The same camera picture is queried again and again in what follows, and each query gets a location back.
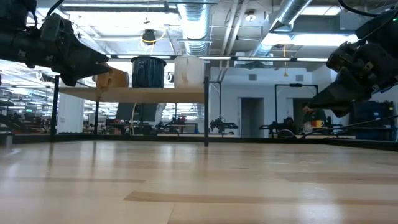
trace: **white bucket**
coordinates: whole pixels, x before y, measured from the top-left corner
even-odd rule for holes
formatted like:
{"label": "white bucket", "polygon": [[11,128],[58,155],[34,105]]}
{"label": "white bucket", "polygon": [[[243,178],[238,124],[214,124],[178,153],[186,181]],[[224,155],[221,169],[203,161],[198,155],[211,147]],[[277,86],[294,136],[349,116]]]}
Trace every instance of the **white bucket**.
{"label": "white bucket", "polygon": [[174,59],[175,88],[203,88],[205,62],[202,58],[184,55]]}

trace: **wooden shelf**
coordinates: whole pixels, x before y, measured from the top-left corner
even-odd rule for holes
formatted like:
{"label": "wooden shelf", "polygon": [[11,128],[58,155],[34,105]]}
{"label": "wooden shelf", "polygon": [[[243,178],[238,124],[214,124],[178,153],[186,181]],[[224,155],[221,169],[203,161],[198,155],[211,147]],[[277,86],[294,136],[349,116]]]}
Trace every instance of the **wooden shelf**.
{"label": "wooden shelf", "polygon": [[202,89],[183,88],[97,88],[61,87],[60,93],[86,100],[119,103],[204,103]]}

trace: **ventilation duct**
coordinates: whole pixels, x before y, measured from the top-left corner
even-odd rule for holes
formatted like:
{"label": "ventilation duct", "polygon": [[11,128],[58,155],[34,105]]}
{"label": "ventilation duct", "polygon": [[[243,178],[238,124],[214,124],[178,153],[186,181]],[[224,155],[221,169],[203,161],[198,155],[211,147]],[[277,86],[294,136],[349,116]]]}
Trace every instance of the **ventilation duct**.
{"label": "ventilation duct", "polygon": [[[265,21],[264,40],[269,31],[281,28],[283,26],[292,26],[294,20],[303,12],[303,10],[311,3],[312,0],[283,0],[280,4],[279,11],[274,15],[267,16]],[[272,45],[267,45],[266,41],[262,41],[253,51],[251,56],[265,57],[272,48]]]}
{"label": "ventilation duct", "polygon": [[182,18],[182,33],[185,50],[189,55],[207,55],[208,43],[201,42],[208,33],[209,6],[207,4],[178,4]]}

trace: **black metal pole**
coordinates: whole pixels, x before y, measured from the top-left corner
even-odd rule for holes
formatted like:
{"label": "black metal pole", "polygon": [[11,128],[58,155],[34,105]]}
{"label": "black metal pole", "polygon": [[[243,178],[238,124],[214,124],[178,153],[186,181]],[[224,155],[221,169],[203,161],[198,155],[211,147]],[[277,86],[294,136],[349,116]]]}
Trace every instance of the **black metal pole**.
{"label": "black metal pole", "polygon": [[276,89],[278,87],[278,84],[275,84],[275,121],[278,123],[278,100],[277,100],[277,92]]}
{"label": "black metal pole", "polygon": [[205,72],[205,86],[204,86],[204,92],[205,92],[205,137],[204,137],[204,143],[205,147],[209,146],[209,76],[208,72],[210,72],[210,69]]}
{"label": "black metal pole", "polygon": [[218,84],[220,85],[220,92],[218,94],[218,97],[219,97],[218,100],[220,102],[220,105],[219,105],[220,108],[219,108],[219,112],[218,112],[219,116],[218,117],[220,118],[221,117],[221,82],[219,82]]}
{"label": "black metal pole", "polygon": [[97,139],[98,132],[98,112],[100,110],[100,103],[97,101],[95,103],[95,118],[94,118],[94,138]]}
{"label": "black metal pole", "polygon": [[51,130],[50,142],[55,142],[55,127],[57,123],[57,108],[58,108],[58,93],[60,91],[60,76],[55,76],[54,82],[54,99],[52,100],[52,114],[51,114]]}

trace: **ceiling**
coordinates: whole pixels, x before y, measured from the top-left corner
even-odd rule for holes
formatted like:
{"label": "ceiling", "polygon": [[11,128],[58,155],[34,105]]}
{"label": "ceiling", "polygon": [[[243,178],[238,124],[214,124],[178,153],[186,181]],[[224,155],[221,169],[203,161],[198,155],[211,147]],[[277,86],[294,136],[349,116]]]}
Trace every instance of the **ceiling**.
{"label": "ceiling", "polygon": [[[49,7],[53,4],[53,0],[39,1],[39,8],[37,16],[39,18],[39,26],[41,26]],[[87,1],[69,1],[67,3],[86,3],[93,2],[95,4],[101,3],[121,3],[121,2],[140,2],[145,3],[146,0],[139,1],[116,1],[116,0],[87,0]],[[388,6],[396,1],[380,1],[380,0],[346,0],[350,6],[355,6],[359,9],[366,8],[371,11],[379,7]],[[218,4],[210,6],[210,23],[209,32],[206,40],[210,43],[209,55],[220,55],[223,45],[223,39],[227,31],[227,23],[229,14],[231,12],[233,1],[220,0]],[[247,9],[254,9],[256,19],[253,21],[246,21],[243,19],[237,34],[237,40],[234,42],[231,54],[247,53],[252,51],[262,41],[262,28],[266,16],[273,11],[279,9],[280,0],[263,0],[263,1],[249,1]],[[102,52],[104,54],[154,54],[154,55],[176,55],[185,53],[185,45],[182,32],[182,22],[178,14],[175,13],[161,13],[161,12],[118,12],[116,9],[109,8],[107,11],[96,11],[95,7],[89,7],[87,11],[82,10],[65,10],[67,7],[61,7],[56,12],[61,16],[73,22],[76,36],[79,36],[80,42],[85,45]],[[321,15],[324,17],[335,16],[341,13],[341,8],[337,5],[337,0],[313,0],[311,5],[303,12],[305,15]],[[28,18],[28,25],[33,24],[33,19]],[[151,47],[145,47],[141,43],[141,34],[146,29],[154,29],[156,37],[159,39]],[[286,45],[285,48],[273,47],[270,53],[274,57],[305,57],[305,58],[327,58],[336,46],[310,46],[310,45]],[[111,66],[130,72],[131,64],[129,62],[110,62]],[[258,83],[269,83],[275,81],[276,77],[280,77],[284,67],[287,68],[302,68],[296,70],[300,73],[308,73],[317,67],[319,63],[284,63],[275,62],[273,64],[273,71],[268,73],[268,76],[259,75]],[[165,73],[173,72],[174,65],[168,64]],[[226,74],[226,82],[239,83],[247,80],[249,73],[262,74],[261,70],[246,70],[244,68],[230,68]],[[33,88],[19,88],[20,90],[0,89],[0,98],[18,99],[27,103],[28,101],[44,102],[45,105],[52,104],[53,83],[49,79],[43,77],[53,77],[57,75],[49,68],[36,67],[35,69],[27,68],[24,64],[6,62],[0,60],[0,74],[2,76],[3,85],[17,85],[17,86],[40,86],[40,89]],[[95,86],[90,78],[84,81],[88,86]],[[93,102],[86,102],[87,110],[92,110]],[[101,105],[101,108],[106,111],[107,107],[114,107],[114,105]]]}

